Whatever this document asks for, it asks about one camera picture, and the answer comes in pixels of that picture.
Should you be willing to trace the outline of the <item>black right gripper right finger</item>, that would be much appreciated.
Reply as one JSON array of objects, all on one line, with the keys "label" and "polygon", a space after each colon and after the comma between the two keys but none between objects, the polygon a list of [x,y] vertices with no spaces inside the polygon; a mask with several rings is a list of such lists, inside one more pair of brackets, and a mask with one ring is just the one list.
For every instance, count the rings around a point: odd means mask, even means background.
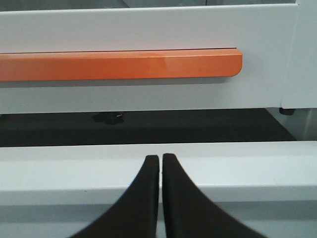
[{"label": "black right gripper right finger", "polygon": [[263,237],[208,199],[174,154],[162,158],[162,199],[168,238]]}]

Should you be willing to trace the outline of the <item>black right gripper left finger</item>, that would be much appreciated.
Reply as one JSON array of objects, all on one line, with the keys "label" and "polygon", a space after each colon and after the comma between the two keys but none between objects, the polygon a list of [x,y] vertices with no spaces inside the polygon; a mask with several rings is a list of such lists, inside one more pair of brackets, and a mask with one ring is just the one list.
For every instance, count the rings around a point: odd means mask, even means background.
[{"label": "black right gripper left finger", "polygon": [[155,238],[159,205],[159,157],[146,156],[123,195],[73,238]]}]

